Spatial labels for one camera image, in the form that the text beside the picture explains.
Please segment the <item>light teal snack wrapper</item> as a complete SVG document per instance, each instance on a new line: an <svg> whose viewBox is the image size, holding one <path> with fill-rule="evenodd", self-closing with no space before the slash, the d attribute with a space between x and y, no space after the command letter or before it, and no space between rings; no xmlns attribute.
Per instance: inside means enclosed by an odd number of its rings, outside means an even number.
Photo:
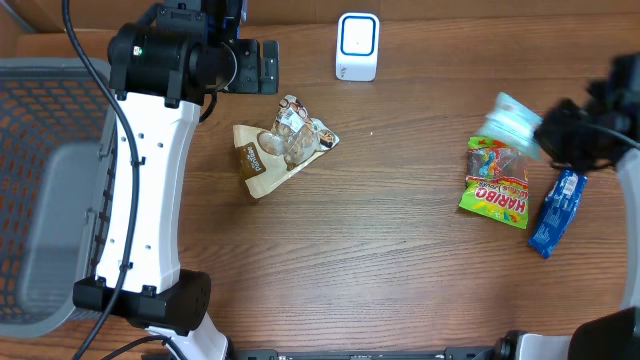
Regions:
<svg viewBox="0 0 640 360"><path fill-rule="evenodd" d="M494 109L486 115L485 123L476 132L515 148L534 160L540 159L540 146L534 139L542 118L510 95L497 95Z"/></svg>

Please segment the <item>blue snack bar wrapper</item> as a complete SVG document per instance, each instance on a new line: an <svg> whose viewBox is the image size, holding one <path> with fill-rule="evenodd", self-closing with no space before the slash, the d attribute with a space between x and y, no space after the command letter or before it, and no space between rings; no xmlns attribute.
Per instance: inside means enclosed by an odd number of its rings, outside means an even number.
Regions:
<svg viewBox="0 0 640 360"><path fill-rule="evenodd" d="M576 216L588 178L563 170L545 197L529 245L544 259L551 257Z"/></svg>

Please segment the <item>beige nut snack pouch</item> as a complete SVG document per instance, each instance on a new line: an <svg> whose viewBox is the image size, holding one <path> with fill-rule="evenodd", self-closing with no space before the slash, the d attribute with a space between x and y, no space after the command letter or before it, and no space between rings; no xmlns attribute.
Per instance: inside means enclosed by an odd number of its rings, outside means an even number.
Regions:
<svg viewBox="0 0 640 360"><path fill-rule="evenodd" d="M293 95L279 102L271 129L235 125L233 135L241 178L255 199L273 192L340 142L338 135L311 117Z"/></svg>

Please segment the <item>green Haribo gummy bag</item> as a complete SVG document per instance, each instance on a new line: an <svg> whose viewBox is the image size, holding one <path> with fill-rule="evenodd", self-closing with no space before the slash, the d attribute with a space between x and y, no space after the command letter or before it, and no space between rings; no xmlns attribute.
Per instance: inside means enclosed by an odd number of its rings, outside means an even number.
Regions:
<svg viewBox="0 0 640 360"><path fill-rule="evenodd" d="M528 161L500 141L472 136L468 141L466 189L459 207L518 229L529 220Z"/></svg>

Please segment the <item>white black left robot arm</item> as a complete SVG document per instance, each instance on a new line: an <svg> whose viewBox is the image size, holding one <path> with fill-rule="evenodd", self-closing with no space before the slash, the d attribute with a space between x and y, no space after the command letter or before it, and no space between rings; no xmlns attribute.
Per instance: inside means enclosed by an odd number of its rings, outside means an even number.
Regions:
<svg viewBox="0 0 640 360"><path fill-rule="evenodd" d="M228 338L208 315L208 274L182 268L177 229L189 147L219 93L279 85L279 45L243 39L243 0L166 1L123 25L97 84L117 120L107 237L75 306L119 316L178 359L225 359Z"/></svg>

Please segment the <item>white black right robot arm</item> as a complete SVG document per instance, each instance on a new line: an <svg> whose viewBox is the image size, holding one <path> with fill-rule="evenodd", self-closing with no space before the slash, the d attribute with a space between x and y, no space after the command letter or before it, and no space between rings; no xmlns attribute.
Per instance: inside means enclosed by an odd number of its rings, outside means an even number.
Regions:
<svg viewBox="0 0 640 360"><path fill-rule="evenodd" d="M607 78L587 87L579 106L561 100L534 139L563 171L611 168L624 200L627 273L620 310L586 322L570 336L511 331L478 359L637 359L639 357L639 55L611 62Z"/></svg>

